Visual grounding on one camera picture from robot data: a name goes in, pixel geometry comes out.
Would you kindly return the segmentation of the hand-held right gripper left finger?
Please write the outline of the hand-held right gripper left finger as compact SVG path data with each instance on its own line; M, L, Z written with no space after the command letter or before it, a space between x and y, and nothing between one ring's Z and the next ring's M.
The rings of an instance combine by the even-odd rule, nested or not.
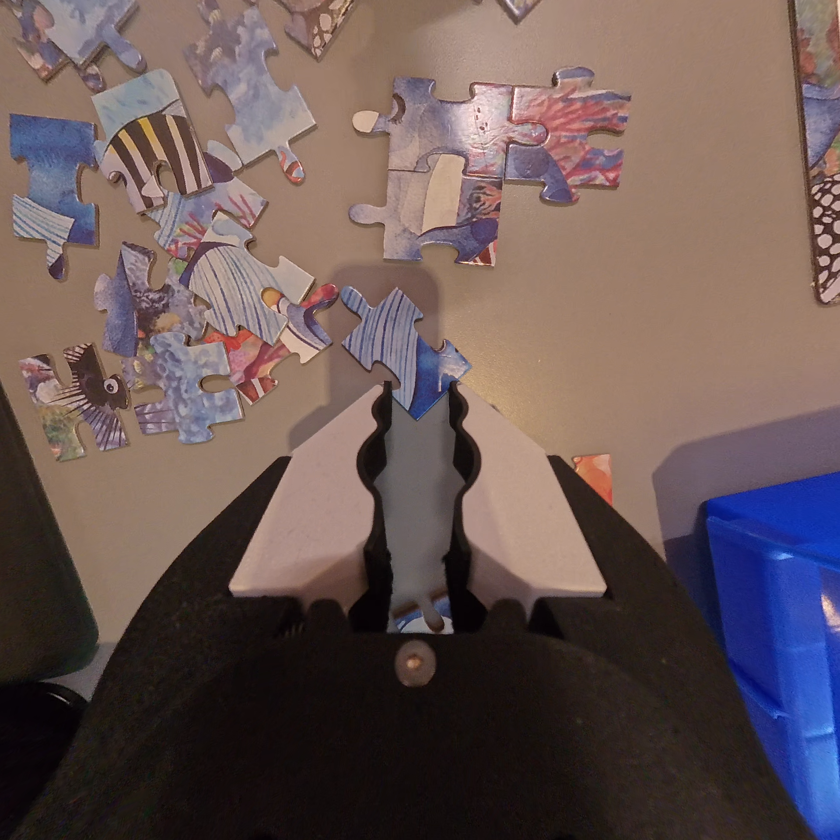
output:
M377 385L293 451L232 595L330 599L354 629L386 630L393 572L374 481L391 421L392 386Z

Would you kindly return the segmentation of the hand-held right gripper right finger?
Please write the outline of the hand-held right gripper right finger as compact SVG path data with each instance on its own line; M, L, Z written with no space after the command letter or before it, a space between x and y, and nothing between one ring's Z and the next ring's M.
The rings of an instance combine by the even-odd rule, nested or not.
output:
M499 600L529 616L542 597L602 596L606 583L543 449L464 385L449 386L448 404L465 481L444 557L454 630L477 630Z

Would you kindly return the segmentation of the blue striped puzzle piece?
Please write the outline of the blue striped puzzle piece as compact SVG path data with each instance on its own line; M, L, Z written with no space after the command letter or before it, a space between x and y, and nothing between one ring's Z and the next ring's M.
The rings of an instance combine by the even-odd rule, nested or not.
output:
M420 419L451 382L470 370L470 362L451 342L435 350L418 335L414 322L423 314L401 290L393 289L376 308L354 287L344 287L341 299L361 318L343 347L367 370L380 362L397 377L400 388L392 395L414 419Z

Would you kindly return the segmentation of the blue white-patch puzzle piece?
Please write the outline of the blue white-patch puzzle piece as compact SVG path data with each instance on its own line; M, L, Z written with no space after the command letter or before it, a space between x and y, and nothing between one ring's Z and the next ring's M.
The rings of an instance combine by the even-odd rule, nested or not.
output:
M496 262L501 178L464 175L465 161L433 154L430 171L388 171L386 205L354 204L358 224L382 224L384 258L420 260L423 245L457 249L456 263L493 266Z

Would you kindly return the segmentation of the black white spotted puzzle piece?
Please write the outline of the black white spotted puzzle piece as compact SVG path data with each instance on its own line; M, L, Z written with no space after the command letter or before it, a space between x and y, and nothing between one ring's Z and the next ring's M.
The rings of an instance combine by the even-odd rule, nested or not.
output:
M289 13L285 32L320 60L329 42L336 36L355 1L279 1Z

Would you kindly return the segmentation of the blue plastic bin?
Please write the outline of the blue plastic bin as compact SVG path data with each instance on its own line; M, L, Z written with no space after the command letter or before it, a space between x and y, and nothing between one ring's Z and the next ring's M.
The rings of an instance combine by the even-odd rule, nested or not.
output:
M839 474L710 499L728 660L813 832L839 832Z

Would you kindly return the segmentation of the pile of loose puzzle pieces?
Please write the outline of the pile of loose puzzle pieces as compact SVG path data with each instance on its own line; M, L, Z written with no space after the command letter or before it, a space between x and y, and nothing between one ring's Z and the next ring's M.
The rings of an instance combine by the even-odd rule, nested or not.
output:
M233 494L371 382L340 340L347 195L385 177L350 112L385 76L513 88L577 34L570 2L520 24L471 2L373 2L319 69L279 50L258 2L11 2L17 49L91 92L2 76L3 383L35 407L60 519L103 528ZM36 442L43 438L45 442Z

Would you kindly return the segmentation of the puzzle frame board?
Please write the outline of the puzzle frame board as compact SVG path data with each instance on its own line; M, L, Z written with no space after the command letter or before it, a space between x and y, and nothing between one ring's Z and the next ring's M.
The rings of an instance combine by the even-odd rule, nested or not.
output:
M792 1L791 33L801 86L813 288L839 302L839 2Z

